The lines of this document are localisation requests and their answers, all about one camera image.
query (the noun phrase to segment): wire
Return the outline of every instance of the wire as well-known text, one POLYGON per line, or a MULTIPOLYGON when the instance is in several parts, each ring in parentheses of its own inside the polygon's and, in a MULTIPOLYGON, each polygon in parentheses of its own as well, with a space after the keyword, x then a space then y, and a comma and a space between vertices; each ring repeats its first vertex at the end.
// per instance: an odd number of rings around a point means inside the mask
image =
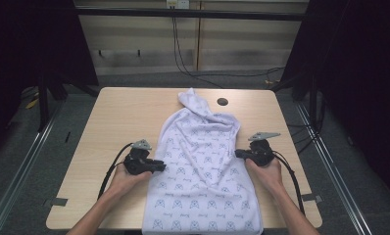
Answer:
POLYGON ((122 155, 122 152, 128 148, 130 145, 132 145, 133 143, 129 143, 127 145, 125 145, 124 147, 122 147, 122 149, 119 151, 118 155, 116 156, 115 160, 113 161, 112 165, 110 165, 110 168, 109 170, 107 171, 106 173, 106 177, 104 177, 104 180, 103 180, 103 183, 101 184, 101 188, 100 188, 100 192, 98 193, 98 198, 97 200, 101 197, 101 195, 103 195, 104 193, 104 190, 106 189, 106 185, 107 185, 107 182, 109 181, 109 178, 110 178, 110 175, 112 175, 112 172, 113 170, 116 168, 116 166, 118 164, 116 164, 117 160, 119 159, 119 157, 122 155))
MULTIPOLYGON (((305 151, 312 144, 312 142, 319 137, 319 134, 322 131, 322 127, 323 127, 325 109, 326 109, 326 100, 324 99, 324 97, 322 97, 322 103, 320 105, 319 117, 318 117, 317 126, 316 126, 316 133, 315 133, 314 137, 304 147, 302 147, 302 149, 300 149, 298 151, 298 155, 300 155, 303 151, 305 151)), ((304 138, 302 140, 298 140, 298 141, 294 142, 294 144, 301 143, 301 142, 307 140, 309 137, 310 136, 307 136, 306 138, 304 138)))
POLYGON ((306 127, 302 127, 300 130, 296 131, 295 133, 291 134, 290 136, 293 138, 293 136, 299 134, 300 132, 304 131, 306 127))
POLYGON ((210 83, 216 87, 219 87, 221 89, 223 89, 222 86, 216 84, 216 83, 213 83, 209 80, 205 80, 205 79, 201 79, 199 77, 197 77, 196 75, 193 75, 191 74, 191 72, 189 72, 189 70, 186 68, 185 64, 183 63, 183 58, 182 58, 182 54, 180 53, 180 44, 179 44, 179 39, 178 39, 178 36, 177 36, 177 24, 176 24, 176 18, 172 18, 172 24, 173 24, 173 54, 174 54, 174 61, 176 62, 176 66, 177 68, 180 70, 180 72, 182 72, 183 74, 185 75, 189 75, 197 80, 201 80, 201 81, 204 81, 204 82, 207 82, 207 83, 210 83), (178 54, 179 54, 179 58, 180 58, 180 61, 182 63, 182 66, 184 68, 184 70, 182 70, 182 68, 179 66, 179 62, 177 61, 177 56, 176 56, 176 45, 177 45, 177 51, 178 51, 178 54))
POLYGON ((279 67, 279 68, 271 68, 269 70, 266 70, 265 72, 261 73, 255 73, 255 74, 230 74, 230 73, 203 73, 203 74, 194 74, 190 72, 185 64, 183 63, 183 58, 182 54, 180 51, 180 44, 179 44, 179 38, 177 34, 177 23, 176 23, 176 18, 172 18, 172 24, 173 24, 173 54, 174 54, 174 61, 176 63, 177 68, 179 69, 180 72, 182 72, 185 75, 189 75, 195 79, 208 82, 216 87, 223 88, 222 86, 213 83, 209 80, 201 79, 199 78, 200 76, 235 76, 235 77, 254 77, 254 76, 263 76, 265 75, 268 78, 268 87, 269 87, 269 77, 268 75, 275 72, 275 71, 280 71, 283 70, 285 67, 279 67), (177 46, 177 54, 179 55, 180 63, 182 64, 183 69, 180 67, 177 56, 176 56, 176 46, 177 46))
POLYGON ((303 202, 302 202, 302 194, 300 192, 300 187, 299 187, 299 182, 298 179, 296 178, 295 171, 290 167, 289 163, 286 161, 286 159, 281 155, 280 153, 273 151, 274 157, 277 158, 279 161, 281 161, 284 166, 286 166, 287 170, 290 173, 290 176, 292 177, 293 184, 295 185, 295 190, 296 190, 296 197, 298 198, 298 204, 299 204, 299 210, 302 212, 304 216, 305 214, 305 208, 303 207, 303 202))
POLYGON ((310 126, 308 124, 289 124, 289 123, 287 123, 286 125, 289 127, 308 127, 308 126, 310 126))

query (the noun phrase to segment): patterned fabric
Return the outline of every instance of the patterned fabric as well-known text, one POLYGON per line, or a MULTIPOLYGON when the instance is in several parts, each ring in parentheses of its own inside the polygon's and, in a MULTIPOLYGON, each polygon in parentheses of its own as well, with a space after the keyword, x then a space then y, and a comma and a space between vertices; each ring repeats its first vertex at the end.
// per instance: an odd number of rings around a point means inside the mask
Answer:
POLYGON ((213 114, 191 88, 165 122, 155 159, 168 166, 149 182, 143 234, 261 234, 260 208, 243 160, 238 120, 213 114))

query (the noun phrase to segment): human hand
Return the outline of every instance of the human hand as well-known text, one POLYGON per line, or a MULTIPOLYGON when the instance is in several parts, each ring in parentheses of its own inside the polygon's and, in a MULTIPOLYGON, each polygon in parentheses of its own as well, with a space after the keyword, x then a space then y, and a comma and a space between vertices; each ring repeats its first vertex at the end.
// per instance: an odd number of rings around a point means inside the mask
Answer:
POLYGON ((278 159, 273 159, 268 165, 263 167, 257 166, 252 160, 247 159, 246 165, 254 171, 263 186, 272 194, 280 187, 284 188, 281 177, 281 164, 278 159))
POLYGON ((116 194, 119 194, 119 196, 122 197, 128 193, 134 187, 134 185, 140 181, 149 179, 151 175, 151 171, 132 175, 128 173, 124 164, 118 164, 116 166, 116 172, 113 176, 112 182, 110 183, 108 191, 114 191, 116 194))

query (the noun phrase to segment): printed logo pattern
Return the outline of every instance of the printed logo pattern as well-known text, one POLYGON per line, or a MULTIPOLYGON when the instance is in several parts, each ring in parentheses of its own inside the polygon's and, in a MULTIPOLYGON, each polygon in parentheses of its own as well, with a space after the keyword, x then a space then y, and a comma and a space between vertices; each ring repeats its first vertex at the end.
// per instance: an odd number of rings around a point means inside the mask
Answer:
POLYGON ((253 185, 233 154, 238 121, 211 113, 199 97, 184 105, 160 138, 155 159, 167 168, 150 181, 143 230, 257 234, 262 226, 253 185))

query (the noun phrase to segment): tabletop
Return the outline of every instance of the tabletop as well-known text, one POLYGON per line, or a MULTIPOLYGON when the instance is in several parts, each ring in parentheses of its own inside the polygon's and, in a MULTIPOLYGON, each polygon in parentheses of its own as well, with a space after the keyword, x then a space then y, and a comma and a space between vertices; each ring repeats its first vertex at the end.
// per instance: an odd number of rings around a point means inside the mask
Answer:
MULTIPOLYGON (((183 106, 177 99, 186 88, 103 88, 73 155, 57 198, 68 199, 53 206, 46 224, 50 229, 70 229, 97 200, 101 183, 119 150, 126 144, 146 139, 154 158, 164 122, 183 106)), ((267 90, 195 89, 206 99, 213 113, 231 113, 240 122, 236 149, 248 149, 256 132, 277 132, 271 148, 286 158, 298 179, 302 195, 311 194, 306 174, 296 153, 283 114, 273 92, 267 90), (221 105, 218 100, 226 99, 221 105)), ((285 227, 271 194, 250 173, 255 185, 265 228, 285 227)), ((287 169, 282 167, 283 184, 297 204, 296 191, 287 169)), ((141 229, 148 183, 143 182, 125 195, 106 216, 100 228, 141 229)), ((308 220, 320 227, 322 220, 315 201, 304 202, 308 220)))

